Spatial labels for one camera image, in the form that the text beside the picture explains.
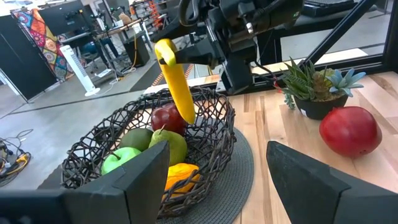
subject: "green pear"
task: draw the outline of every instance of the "green pear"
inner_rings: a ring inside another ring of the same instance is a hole
[[[185,139],[172,131],[159,129],[155,131],[152,135],[152,139],[149,143],[149,147],[157,144],[161,141],[168,141],[170,148],[170,162],[169,166],[174,166],[185,160],[188,152],[188,146]]]

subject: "fruit basket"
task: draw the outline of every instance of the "fruit basket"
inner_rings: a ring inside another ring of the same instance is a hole
[[[196,118],[186,126],[184,138],[188,152],[184,162],[199,167],[191,175],[165,190],[158,217],[176,217],[207,196],[212,184],[231,159],[236,141],[233,126],[235,112],[227,97],[206,88],[192,87]],[[61,185],[77,189],[101,176],[101,166],[128,131],[151,128],[154,109],[173,102],[169,90],[146,95],[127,103],[105,118],[67,152],[62,164]],[[179,189],[192,185],[190,191]]]

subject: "green apple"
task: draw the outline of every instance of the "green apple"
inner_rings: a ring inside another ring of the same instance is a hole
[[[113,154],[117,155],[117,157],[111,154],[105,159],[104,164],[102,165],[101,174],[105,175],[108,172],[111,172],[140,153],[140,150],[133,147],[123,147],[114,151]]]

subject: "potted plant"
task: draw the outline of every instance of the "potted plant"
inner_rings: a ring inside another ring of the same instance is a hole
[[[300,69],[290,59],[292,65],[286,64],[288,71],[284,73],[282,88],[285,102],[290,109],[297,108],[311,119],[322,120],[333,108],[343,107],[348,97],[352,97],[352,88],[362,88],[356,82],[365,76],[364,72],[354,75],[350,69],[343,77],[339,70],[331,68],[315,71],[313,63]]]

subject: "red apple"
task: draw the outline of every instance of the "red apple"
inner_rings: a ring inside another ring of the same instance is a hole
[[[330,149],[346,157],[368,154],[382,139],[373,115],[358,106],[333,109],[322,120],[319,132]]]
[[[166,104],[164,107],[153,111],[150,124],[154,131],[161,129],[164,125],[165,130],[173,131],[182,136],[187,125],[174,103]]]

